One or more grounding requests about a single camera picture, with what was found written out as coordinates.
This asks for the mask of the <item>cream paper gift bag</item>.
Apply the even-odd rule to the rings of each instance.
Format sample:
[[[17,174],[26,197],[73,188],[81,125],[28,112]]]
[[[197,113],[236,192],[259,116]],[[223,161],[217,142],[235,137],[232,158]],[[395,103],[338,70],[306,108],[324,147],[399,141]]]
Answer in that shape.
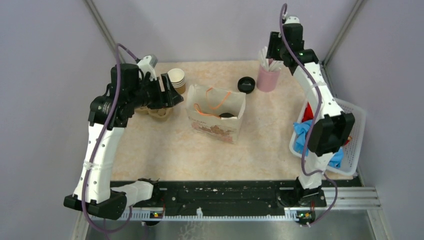
[[[191,127],[222,142],[237,143],[246,109],[246,94],[219,87],[190,85],[186,112]],[[234,117],[221,118],[222,113]]]

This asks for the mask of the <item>black plastic cup lid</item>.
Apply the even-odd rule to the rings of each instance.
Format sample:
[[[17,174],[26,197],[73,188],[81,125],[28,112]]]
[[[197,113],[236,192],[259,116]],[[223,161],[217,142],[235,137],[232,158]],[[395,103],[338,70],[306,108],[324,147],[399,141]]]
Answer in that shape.
[[[220,118],[232,118],[235,117],[232,113],[229,112],[224,112],[222,114],[219,115]]]

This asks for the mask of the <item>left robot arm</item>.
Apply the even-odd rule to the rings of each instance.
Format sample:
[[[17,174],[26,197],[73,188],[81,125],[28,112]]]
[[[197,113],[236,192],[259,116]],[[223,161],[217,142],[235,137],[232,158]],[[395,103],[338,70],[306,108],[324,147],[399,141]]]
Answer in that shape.
[[[169,109],[184,100],[166,73],[156,74],[157,62],[151,54],[135,63],[111,68],[105,93],[90,103],[83,167],[73,193],[64,198],[65,207],[117,220],[134,204],[144,202],[154,207],[160,202],[161,194],[155,190],[155,183],[145,178],[120,187],[110,186],[116,151],[135,110]]]

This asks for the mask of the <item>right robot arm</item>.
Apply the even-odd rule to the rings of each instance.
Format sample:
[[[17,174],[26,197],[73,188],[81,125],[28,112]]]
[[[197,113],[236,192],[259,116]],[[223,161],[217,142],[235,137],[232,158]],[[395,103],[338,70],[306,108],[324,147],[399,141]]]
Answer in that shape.
[[[293,200],[307,206],[321,190],[322,176],[353,128],[355,117],[336,103],[326,84],[319,59],[312,49],[305,49],[303,26],[298,17],[281,16],[280,32],[271,32],[267,56],[282,61],[302,87],[313,112],[310,128],[301,151],[302,173],[296,178]]]

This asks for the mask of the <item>white wrapped straws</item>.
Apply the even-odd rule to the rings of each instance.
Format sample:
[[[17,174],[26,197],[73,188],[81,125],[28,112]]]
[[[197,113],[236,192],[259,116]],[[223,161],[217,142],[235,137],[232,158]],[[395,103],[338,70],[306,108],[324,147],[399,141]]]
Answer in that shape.
[[[264,46],[258,52],[258,61],[259,64],[266,70],[267,72],[278,72],[283,67],[283,62],[279,60],[273,60],[267,57],[268,47]]]

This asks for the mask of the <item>stack of paper cups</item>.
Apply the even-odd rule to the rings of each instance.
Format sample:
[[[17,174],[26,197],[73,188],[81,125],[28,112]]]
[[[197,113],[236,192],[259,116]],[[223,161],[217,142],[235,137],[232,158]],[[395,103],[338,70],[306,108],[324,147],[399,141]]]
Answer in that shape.
[[[167,72],[167,75],[173,88],[177,93],[183,95],[186,91],[185,72],[180,68],[173,68]]]

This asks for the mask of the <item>pink straw holder cup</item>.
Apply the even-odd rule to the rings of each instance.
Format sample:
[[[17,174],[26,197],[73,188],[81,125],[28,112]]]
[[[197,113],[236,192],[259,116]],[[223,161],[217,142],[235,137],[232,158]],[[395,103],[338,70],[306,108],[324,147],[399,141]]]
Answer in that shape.
[[[279,61],[269,59],[269,66],[273,65],[273,70],[266,70],[262,64],[259,65],[258,75],[256,78],[256,87],[262,92],[271,92],[273,91],[278,83],[278,79],[280,77],[281,66],[278,64]]]

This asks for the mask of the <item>spare black cup lid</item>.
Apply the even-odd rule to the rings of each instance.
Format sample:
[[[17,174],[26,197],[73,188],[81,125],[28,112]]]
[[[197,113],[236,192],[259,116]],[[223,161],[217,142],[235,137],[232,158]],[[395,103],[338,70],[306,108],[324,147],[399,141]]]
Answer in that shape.
[[[255,80],[250,76],[244,76],[237,82],[237,89],[245,94],[250,94],[254,91],[256,86]]]

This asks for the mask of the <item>red snack packet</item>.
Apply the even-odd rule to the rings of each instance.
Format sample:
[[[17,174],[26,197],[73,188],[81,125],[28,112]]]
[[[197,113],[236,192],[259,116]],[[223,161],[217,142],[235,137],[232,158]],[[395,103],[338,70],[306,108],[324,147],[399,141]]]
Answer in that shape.
[[[312,120],[313,118],[314,118],[314,113],[313,113],[312,108],[311,108],[311,106],[310,106],[310,104],[308,102],[306,104],[305,109],[304,109],[304,113],[303,113],[301,122],[303,123],[303,122]]]

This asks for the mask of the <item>blue cartoon packet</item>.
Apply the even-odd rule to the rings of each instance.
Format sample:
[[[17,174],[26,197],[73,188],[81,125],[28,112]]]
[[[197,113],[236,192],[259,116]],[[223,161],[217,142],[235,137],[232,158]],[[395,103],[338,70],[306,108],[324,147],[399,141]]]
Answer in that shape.
[[[297,138],[294,141],[294,151],[296,153],[302,154],[304,145],[306,142],[306,135],[311,127],[312,120],[307,120],[301,123],[295,122],[293,124],[293,129]],[[343,148],[340,147],[338,152],[334,154],[334,156],[329,161],[328,165],[330,167],[339,169],[342,166],[342,159],[344,157]]]

